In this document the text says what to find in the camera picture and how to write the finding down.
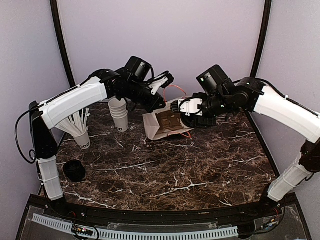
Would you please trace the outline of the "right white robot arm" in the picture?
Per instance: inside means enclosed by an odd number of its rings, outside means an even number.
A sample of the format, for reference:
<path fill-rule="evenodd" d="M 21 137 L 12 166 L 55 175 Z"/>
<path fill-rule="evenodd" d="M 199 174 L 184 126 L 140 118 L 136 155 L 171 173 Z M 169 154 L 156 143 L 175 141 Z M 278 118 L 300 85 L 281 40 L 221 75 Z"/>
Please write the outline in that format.
<path fill-rule="evenodd" d="M 170 105 L 189 128 L 209 128 L 220 115 L 237 115 L 240 110 L 274 119 L 305 137 L 296 160 L 274 180 L 265 198 L 255 205 L 255 213 L 266 217 L 284 196 L 303 180 L 320 171 L 320 115 L 280 93 L 266 80 L 245 77 L 233 82 L 226 78 L 199 78 L 199 92 Z"/>

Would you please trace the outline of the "stack of black lids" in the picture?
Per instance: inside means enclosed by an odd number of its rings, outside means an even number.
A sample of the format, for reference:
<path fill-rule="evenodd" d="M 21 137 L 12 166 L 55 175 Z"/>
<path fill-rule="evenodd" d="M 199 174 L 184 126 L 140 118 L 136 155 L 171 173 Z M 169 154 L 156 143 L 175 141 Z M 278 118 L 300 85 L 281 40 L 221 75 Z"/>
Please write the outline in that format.
<path fill-rule="evenodd" d="M 81 182 L 86 176 L 86 170 L 79 160 L 67 161 L 62 168 L 64 174 L 71 182 Z"/>

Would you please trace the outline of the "printed paper takeout bag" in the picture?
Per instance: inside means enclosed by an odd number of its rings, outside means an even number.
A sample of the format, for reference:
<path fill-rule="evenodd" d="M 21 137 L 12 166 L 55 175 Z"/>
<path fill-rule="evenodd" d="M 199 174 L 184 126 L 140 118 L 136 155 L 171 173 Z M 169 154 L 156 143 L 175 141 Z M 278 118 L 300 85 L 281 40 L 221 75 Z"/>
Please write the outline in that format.
<path fill-rule="evenodd" d="M 187 93 L 179 86 L 171 84 L 168 86 L 175 87 L 184 93 L 184 96 L 173 100 L 166 100 L 165 89 L 163 90 L 163 98 L 165 108 L 154 110 L 152 113 L 142 115 L 145 135 L 149 140 L 155 141 L 173 135 L 182 135 L 183 137 L 191 139 L 190 131 L 192 128 L 187 127 L 180 117 L 179 113 L 171 111 L 171 103 L 176 100 L 184 100 L 187 98 Z"/>

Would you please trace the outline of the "brown cardboard cup carrier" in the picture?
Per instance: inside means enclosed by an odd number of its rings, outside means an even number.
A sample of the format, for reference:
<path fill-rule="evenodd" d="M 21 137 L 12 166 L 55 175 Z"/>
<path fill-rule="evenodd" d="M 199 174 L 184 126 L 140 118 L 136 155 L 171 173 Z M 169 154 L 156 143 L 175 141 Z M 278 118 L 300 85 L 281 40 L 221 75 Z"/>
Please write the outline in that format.
<path fill-rule="evenodd" d="M 176 131 L 183 128 L 181 124 L 181 118 L 179 113 L 174 113 L 170 110 L 163 111 L 155 114 L 159 123 L 159 132 Z"/>

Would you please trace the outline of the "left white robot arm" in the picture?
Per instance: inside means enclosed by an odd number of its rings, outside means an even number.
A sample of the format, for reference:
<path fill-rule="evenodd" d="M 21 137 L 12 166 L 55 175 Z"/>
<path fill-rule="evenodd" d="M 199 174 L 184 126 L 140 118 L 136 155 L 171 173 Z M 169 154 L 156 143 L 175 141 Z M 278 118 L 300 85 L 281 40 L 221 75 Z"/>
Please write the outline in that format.
<path fill-rule="evenodd" d="M 82 109 L 116 97 L 128 99 L 141 105 L 148 113 L 163 109 L 166 104 L 158 93 L 159 88 L 166 88 L 173 81 L 168 71 L 145 81 L 146 75 L 130 73 L 121 68 L 116 71 L 100 69 L 92 73 L 87 80 L 75 87 L 41 103 L 29 105 L 30 133 L 33 143 L 34 159 L 47 197 L 53 201 L 51 210 L 60 218 L 67 218 L 70 206 L 61 198 L 64 196 L 57 168 L 58 144 L 51 130 L 69 116 Z"/>

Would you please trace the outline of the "stack of white paper cups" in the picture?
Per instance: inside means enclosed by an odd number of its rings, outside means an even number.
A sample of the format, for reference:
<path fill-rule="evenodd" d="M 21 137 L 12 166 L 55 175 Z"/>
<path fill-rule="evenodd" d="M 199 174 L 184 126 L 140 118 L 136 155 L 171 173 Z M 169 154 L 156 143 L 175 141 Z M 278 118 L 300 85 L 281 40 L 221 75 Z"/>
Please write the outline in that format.
<path fill-rule="evenodd" d="M 119 132 L 128 130 L 128 110 L 124 99 L 113 98 L 108 102 L 110 115 L 114 121 L 115 127 Z"/>

